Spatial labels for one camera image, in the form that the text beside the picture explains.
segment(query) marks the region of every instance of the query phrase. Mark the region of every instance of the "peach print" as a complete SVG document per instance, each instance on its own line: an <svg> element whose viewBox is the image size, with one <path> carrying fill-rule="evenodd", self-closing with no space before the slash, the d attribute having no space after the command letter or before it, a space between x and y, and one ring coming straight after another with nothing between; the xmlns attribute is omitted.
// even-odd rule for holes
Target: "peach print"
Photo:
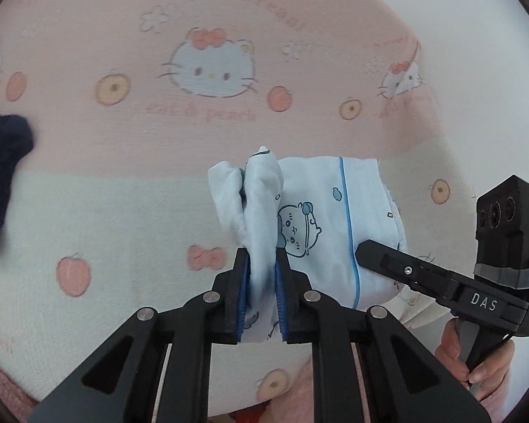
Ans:
<svg viewBox="0 0 529 423"><path fill-rule="evenodd" d="M437 205L444 204L451 196L451 188L445 180L437 180L431 186L431 199Z"/></svg>
<svg viewBox="0 0 529 423"><path fill-rule="evenodd" d="M339 114L344 120L351 121L360 114L362 107L359 100L347 100L339 107Z"/></svg>
<svg viewBox="0 0 529 423"><path fill-rule="evenodd" d="M286 111L292 106L292 94L282 86L276 86L268 93L267 102L271 110Z"/></svg>
<svg viewBox="0 0 529 423"><path fill-rule="evenodd" d="M63 258L57 264L57 283L66 295L79 297L90 285L90 266L84 259Z"/></svg>
<svg viewBox="0 0 529 423"><path fill-rule="evenodd" d="M123 74L110 74L96 84L96 101L104 106L120 103L129 93L130 79Z"/></svg>
<svg viewBox="0 0 529 423"><path fill-rule="evenodd" d="M258 401L268 401L280 396L290 385L290 377L285 370L271 370L262 379L257 391Z"/></svg>
<svg viewBox="0 0 529 423"><path fill-rule="evenodd" d="M21 72L14 73L6 85L6 98L16 101L24 94L28 86L28 78Z"/></svg>

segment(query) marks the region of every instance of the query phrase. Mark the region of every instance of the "human hand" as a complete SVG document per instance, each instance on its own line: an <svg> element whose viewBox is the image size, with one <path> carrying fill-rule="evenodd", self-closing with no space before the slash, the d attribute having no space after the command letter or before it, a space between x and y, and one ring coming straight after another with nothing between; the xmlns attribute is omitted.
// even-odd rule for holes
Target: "human hand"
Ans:
<svg viewBox="0 0 529 423"><path fill-rule="evenodd" d="M482 364L479 364L472 373L469 373L467 365L458 359L460 341L455 330L455 318L453 318L444 326L441 344L435 350L435 357L467 390L469 382L471 384L481 382L480 389L475 396L478 401L481 401L494 393L503 382L514 351L515 343L510 339L486 358Z"/></svg>

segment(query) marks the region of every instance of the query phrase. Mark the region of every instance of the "red bow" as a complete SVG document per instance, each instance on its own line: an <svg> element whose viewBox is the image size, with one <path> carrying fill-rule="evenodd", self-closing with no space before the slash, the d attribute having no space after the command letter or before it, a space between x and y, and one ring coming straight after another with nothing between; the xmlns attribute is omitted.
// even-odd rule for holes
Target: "red bow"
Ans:
<svg viewBox="0 0 529 423"><path fill-rule="evenodd" d="M190 38L196 49L203 50L208 46L218 48L226 42L226 33L222 29L214 29L212 31L194 30Z"/></svg>
<svg viewBox="0 0 529 423"><path fill-rule="evenodd" d="M395 75L401 72L406 72L408 69L409 69L408 61L402 62L402 63L395 63L392 65L392 68L391 68L392 73L394 73Z"/></svg>
<svg viewBox="0 0 529 423"><path fill-rule="evenodd" d="M188 268L194 272L210 267L220 270L227 264L227 254L223 248L205 250L201 246L192 245L188 248Z"/></svg>

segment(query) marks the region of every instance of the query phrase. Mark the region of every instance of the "camera lens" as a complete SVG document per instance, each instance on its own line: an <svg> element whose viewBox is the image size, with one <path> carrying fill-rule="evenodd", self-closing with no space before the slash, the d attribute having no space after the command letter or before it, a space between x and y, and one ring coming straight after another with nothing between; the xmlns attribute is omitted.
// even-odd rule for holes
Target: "camera lens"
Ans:
<svg viewBox="0 0 529 423"><path fill-rule="evenodd" d="M497 227L500 223L500 204L495 202L490 207L490 226Z"/></svg>
<svg viewBox="0 0 529 423"><path fill-rule="evenodd" d="M480 227L486 225L486 212L484 210L480 210L480 213L478 214L478 225Z"/></svg>
<svg viewBox="0 0 529 423"><path fill-rule="evenodd" d="M505 207L505 218L508 221L511 221L515 216L515 201L512 197L508 197L508 202Z"/></svg>

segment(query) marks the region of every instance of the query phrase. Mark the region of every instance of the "blue stripe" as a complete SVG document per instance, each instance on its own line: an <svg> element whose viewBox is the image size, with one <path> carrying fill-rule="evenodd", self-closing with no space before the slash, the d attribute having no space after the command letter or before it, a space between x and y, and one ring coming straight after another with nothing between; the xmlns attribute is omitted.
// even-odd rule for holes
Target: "blue stripe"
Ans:
<svg viewBox="0 0 529 423"><path fill-rule="evenodd" d="M359 268L357 266L357 259L355 258L355 248L353 246L353 227L351 226L351 211L348 208L347 182L345 181L345 167L343 165L342 157L339 158L339 168L341 170L341 181L343 183L343 199L345 200L345 210L347 212L348 251L351 254L351 263L353 264L353 270L355 271L355 284L357 287L355 293L355 302L353 303L353 308L356 308L359 305L360 277Z"/></svg>
<svg viewBox="0 0 529 423"><path fill-rule="evenodd" d="M276 291L276 307L278 310L278 322L280 327L280 334L282 340L286 341L288 338L288 319L286 316L286 294L284 293L284 286L282 285L282 275L280 274L280 264L278 260L274 266L275 272L275 291Z"/></svg>

